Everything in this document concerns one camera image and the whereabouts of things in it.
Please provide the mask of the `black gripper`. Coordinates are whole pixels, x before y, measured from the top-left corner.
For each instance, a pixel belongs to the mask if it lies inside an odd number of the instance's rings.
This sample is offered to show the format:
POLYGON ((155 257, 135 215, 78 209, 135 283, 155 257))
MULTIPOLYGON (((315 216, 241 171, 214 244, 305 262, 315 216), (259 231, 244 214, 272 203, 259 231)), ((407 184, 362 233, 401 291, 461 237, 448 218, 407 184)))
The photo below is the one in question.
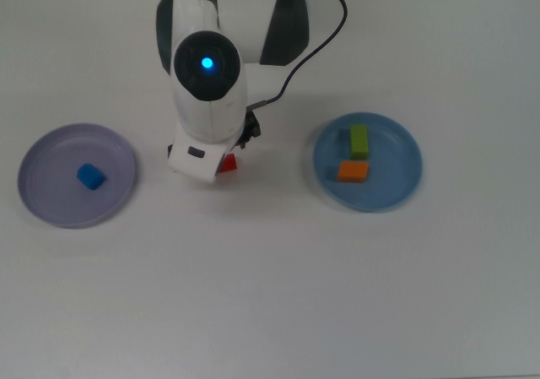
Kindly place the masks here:
POLYGON ((235 145, 244 149, 253 138, 260 137, 261 133, 261 126, 256 115, 253 111, 248 111, 246 113, 243 131, 235 145))

